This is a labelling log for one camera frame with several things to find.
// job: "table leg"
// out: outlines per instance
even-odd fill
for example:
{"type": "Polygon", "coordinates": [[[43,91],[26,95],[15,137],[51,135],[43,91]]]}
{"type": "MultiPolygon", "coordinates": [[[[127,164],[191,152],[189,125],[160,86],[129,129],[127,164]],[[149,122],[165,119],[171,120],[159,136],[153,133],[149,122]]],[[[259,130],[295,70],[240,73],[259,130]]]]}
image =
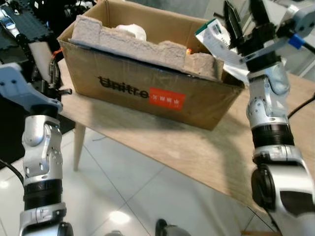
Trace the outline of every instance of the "table leg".
{"type": "Polygon", "coordinates": [[[73,161],[74,171],[77,171],[79,167],[84,135],[85,135],[85,126],[76,122],[75,129],[74,129],[74,161],[73,161]]]}

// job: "wooden table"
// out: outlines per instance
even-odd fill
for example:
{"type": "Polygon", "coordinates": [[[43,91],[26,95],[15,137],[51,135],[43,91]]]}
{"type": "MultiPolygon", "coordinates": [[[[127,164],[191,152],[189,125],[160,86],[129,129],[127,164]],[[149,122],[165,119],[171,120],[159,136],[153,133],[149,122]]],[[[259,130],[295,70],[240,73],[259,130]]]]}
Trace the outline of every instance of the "wooden table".
{"type": "MultiPolygon", "coordinates": [[[[63,83],[73,84],[64,60],[63,83]]],[[[309,99],[315,83],[290,75],[290,110],[309,99]]],[[[62,115],[76,122],[75,162],[79,163],[85,127],[110,137],[213,189],[254,207],[251,191],[252,134],[245,110],[246,89],[213,130],[205,130],[86,96],[63,97],[62,115]]],[[[315,107],[308,105],[291,119],[295,143],[315,177],[315,107]]]]}

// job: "cardboard box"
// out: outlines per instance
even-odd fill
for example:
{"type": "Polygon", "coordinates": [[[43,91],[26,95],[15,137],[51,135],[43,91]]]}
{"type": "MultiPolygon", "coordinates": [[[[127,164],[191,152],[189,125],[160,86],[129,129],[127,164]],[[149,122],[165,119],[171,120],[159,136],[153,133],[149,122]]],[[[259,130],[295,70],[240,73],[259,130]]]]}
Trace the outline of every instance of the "cardboard box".
{"type": "MultiPolygon", "coordinates": [[[[153,43],[172,41],[209,53],[194,33],[205,20],[145,7],[128,1],[106,0],[85,13],[104,26],[137,24],[153,43]]],[[[180,71],[69,43],[74,24],[58,38],[77,93],[154,115],[213,129],[244,88],[226,73],[223,83],[180,71]]]]}

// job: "white tile floor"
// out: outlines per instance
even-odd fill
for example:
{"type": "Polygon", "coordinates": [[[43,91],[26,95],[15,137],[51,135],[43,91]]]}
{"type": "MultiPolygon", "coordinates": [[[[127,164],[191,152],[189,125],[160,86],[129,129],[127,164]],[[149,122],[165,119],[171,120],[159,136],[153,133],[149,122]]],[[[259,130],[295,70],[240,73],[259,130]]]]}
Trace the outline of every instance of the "white tile floor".
{"type": "MultiPolygon", "coordinates": [[[[165,218],[192,236],[240,236],[272,231],[264,214],[204,186],[124,145],[87,129],[79,171],[72,170],[73,138],[63,136],[63,200],[75,236],[154,236],[165,218]]],[[[22,160],[14,163],[22,170],[22,160]]],[[[0,171],[0,236],[16,236],[23,190],[8,169],[0,171]]]]}

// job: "red label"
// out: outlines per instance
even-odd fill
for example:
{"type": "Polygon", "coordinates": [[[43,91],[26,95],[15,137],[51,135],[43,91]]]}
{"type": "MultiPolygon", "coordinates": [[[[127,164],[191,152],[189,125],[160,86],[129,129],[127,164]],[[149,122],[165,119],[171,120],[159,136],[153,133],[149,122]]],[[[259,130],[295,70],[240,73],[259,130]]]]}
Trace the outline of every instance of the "red label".
{"type": "Polygon", "coordinates": [[[159,88],[150,88],[150,103],[173,110],[181,110],[185,94],[171,92],[159,88]]]}

